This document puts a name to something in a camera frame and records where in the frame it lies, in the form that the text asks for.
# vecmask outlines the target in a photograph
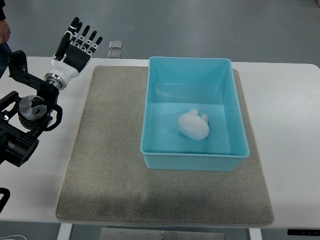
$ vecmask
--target small metal plate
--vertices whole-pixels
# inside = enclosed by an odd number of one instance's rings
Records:
[[[225,240],[225,234],[103,227],[100,240]]]
[[[109,44],[109,49],[121,49],[122,41],[111,41]]]
[[[225,240],[224,233],[163,231],[162,240]]]
[[[121,51],[109,51],[108,58],[110,58],[110,59],[121,58]]]
[[[161,240],[162,231],[126,229],[126,228],[105,228],[101,229],[100,240]]]

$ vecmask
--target gray felt mat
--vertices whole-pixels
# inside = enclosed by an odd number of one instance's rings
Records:
[[[232,172],[146,167],[140,153],[147,67],[98,66],[61,186],[60,222],[124,227],[259,227],[271,202],[238,72],[250,157]]]

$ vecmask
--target black gimbal mount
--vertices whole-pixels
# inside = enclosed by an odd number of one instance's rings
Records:
[[[26,54],[19,50],[9,56],[10,77],[37,91],[36,96],[19,97],[12,91],[0,100],[0,164],[6,160],[17,167],[25,163],[38,146],[37,139],[43,131],[51,131],[62,120],[62,108],[57,105],[59,90],[52,84],[28,73]],[[11,104],[11,110],[5,110]],[[55,123],[50,125],[56,111]],[[12,126],[9,120],[18,115],[28,132]]]

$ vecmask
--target white table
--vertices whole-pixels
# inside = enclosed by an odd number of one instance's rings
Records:
[[[43,78],[50,57],[28,57],[29,73]],[[0,221],[57,222],[55,207],[95,66],[148,66],[148,60],[93,58],[60,92],[62,123],[44,132],[20,168],[0,165],[0,187],[11,197]],[[275,220],[268,228],[320,228],[320,69],[311,64],[233,62],[240,74]],[[36,91],[8,77],[0,98]],[[10,123],[19,126],[18,120]]]

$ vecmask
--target gray floor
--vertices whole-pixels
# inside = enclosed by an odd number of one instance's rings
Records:
[[[77,16],[104,37],[96,58],[107,58],[109,42],[119,40],[124,59],[229,58],[320,67],[316,0],[7,0],[4,11],[12,32],[8,44],[27,56],[51,57]],[[21,234],[21,228],[30,229],[30,239],[57,234],[57,224],[0,221],[0,237]],[[100,229],[75,226],[71,239],[99,239]],[[312,239],[287,236],[285,229],[263,230],[262,236]]]

